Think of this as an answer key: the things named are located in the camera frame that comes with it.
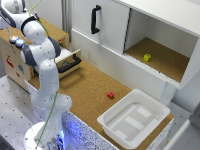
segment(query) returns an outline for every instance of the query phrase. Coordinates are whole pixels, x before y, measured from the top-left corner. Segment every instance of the white wall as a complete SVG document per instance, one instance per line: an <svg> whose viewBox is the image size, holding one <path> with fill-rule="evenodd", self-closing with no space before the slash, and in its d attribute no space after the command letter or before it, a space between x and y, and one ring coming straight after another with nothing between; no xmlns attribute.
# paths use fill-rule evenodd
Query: white wall
<svg viewBox="0 0 200 150"><path fill-rule="evenodd" d="M200 102L200 71L180 91L177 91L173 102L192 112Z"/></svg>
<svg viewBox="0 0 200 150"><path fill-rule="evenodd" d="M32 5L35 5L39 0L31 0ZM26 7L29 10L29 0L25 0ZM62 0L42 0L36 7L36 12L39 17L45 19L51 24L62 29Z"/></svg>

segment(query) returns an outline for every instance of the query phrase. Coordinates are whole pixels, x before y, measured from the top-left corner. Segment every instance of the yellow cube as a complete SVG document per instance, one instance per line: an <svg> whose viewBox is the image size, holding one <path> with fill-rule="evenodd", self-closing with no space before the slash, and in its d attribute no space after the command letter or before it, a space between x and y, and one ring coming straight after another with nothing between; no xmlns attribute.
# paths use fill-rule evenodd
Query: yellow cube
<svg viewBox="0 0 200 150"><path fill-rule="evenodd" d="M144 55L144 60L147 61L147 62L150 61L151 55L149 55L149 54Z"/></svg>

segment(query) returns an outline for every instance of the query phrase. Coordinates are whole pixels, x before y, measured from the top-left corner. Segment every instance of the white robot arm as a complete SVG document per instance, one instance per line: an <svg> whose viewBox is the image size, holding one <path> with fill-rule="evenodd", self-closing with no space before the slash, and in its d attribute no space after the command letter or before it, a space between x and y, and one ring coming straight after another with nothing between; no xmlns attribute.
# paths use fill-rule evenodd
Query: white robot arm
<svg viewBox="0 0 200 150"><path fill-rule="evenodd" d="M63 94L57 95L55 107L53 105L59 89L59 75L56 64L50 59L60 55L60 46L51 37L46 37L37 17L29 16L24 0L0 0L0 17L11 27L21 30L33 42L32 45L23 46L21 57L27 65L39 68L40 89L31 97L31 101L34 106L46 109L47 125L45 130L43 127L38 132L35 140L37 143L41 139L39 146L49 149L47 143L62 130L62 113L72 106L71 98Z"/></svg>

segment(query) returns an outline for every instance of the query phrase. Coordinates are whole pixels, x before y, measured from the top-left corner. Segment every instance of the green cable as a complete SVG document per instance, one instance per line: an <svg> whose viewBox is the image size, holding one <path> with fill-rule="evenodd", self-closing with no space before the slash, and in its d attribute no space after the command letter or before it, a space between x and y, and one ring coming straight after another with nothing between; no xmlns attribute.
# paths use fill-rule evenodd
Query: green cable
<svg viewBox="0 0 200 150"><path fill-rule="evenodd" d="M39 4L40 4L40 2L41 2L41 0L35 5L35 6L32 6L32 3L31 3L31 0L29 0L29 3L30 3L30 5L31 5L31 9L29 10L29 16L31 17L31 10L33 10L33 9L35 9L35 7L37 7ZM46 33L47 33L47 36L49 37L49 33L48 33L48 31L47 31L47 29L45 28L45 26L42 24L42 22L41 21L37 21L43 28L44 28L44 30L46 31Z"/></svg>
<svg viewBox="0 0 200 150"><path fill-rule="evenodd" d="M40 136L40 138L39 138L39 140L38 140L37 147L38 147L38 145L39 145L39 143L40 143L40 140L41 140L41 138L42 138L42 136L43 136L43 134L44 134L44 130L46 129L47 123L48 123L48 121L49 121L49 119L50 119L50 117L51 117L51 114L52 114L52 112L53 112L53 109L54 109L54 106L55 106L55 103L56 103L56 100L57 100L57 94L58 94L58 92L56 92L56 96L55 96L55 98L54 98L54 102L53 102L53 106L52 106L52 108L51 108L51 112L50 112L49 117L48 117L48 119L47 119L47 121L46 121L46 123L45 123L45 126L44 126L44 129L43 129L43 131L42 131L42 134L41 134L41 136Z"/></svg>

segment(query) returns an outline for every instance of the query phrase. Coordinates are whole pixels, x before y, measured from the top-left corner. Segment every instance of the white container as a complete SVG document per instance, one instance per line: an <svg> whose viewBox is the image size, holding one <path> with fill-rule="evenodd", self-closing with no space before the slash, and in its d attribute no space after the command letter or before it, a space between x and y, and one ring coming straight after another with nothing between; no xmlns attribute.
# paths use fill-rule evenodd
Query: white container
<svg viewBox="0 0 200 150"><path fill-rule="evenodd" d="M144 92L135 89L98 117L105 133L126 149L137 148L170 113Z"/></svg>

